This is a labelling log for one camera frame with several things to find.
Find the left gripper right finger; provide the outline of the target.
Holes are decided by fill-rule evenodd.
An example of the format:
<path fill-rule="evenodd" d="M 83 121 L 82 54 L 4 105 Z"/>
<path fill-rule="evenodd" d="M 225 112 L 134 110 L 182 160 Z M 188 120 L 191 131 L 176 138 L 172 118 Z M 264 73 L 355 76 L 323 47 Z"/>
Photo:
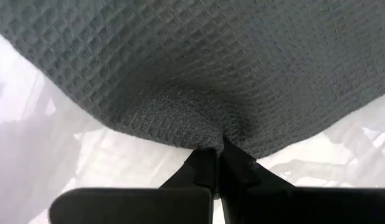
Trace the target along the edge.
<path fill-rule="evenodd" d="M 385 189 L 296 187 L 228 139 L 218 184 L 226 224 L 385 224 Z"/>

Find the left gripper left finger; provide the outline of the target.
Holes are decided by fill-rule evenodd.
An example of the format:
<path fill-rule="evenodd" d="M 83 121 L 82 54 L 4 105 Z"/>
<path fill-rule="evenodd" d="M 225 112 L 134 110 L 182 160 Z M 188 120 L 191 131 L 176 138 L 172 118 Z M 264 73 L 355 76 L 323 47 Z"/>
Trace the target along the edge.
<path fill-rule="evenodd" d="M 157 189 L 69 190 L 50 206 L 50 224 L 212 224 L 216 159 L 193 151 Z"/>

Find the grey waffle weave towel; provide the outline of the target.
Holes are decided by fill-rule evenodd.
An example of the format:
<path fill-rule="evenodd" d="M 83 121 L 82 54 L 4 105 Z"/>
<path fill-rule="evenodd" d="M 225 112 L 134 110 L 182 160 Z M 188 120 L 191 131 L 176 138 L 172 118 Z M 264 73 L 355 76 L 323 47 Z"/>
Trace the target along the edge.
<path fill-rule="evenodd" d="M 385 0 L 0 0 L 0 34 L 115 131 L 256 158 L 385 94 Z"/>

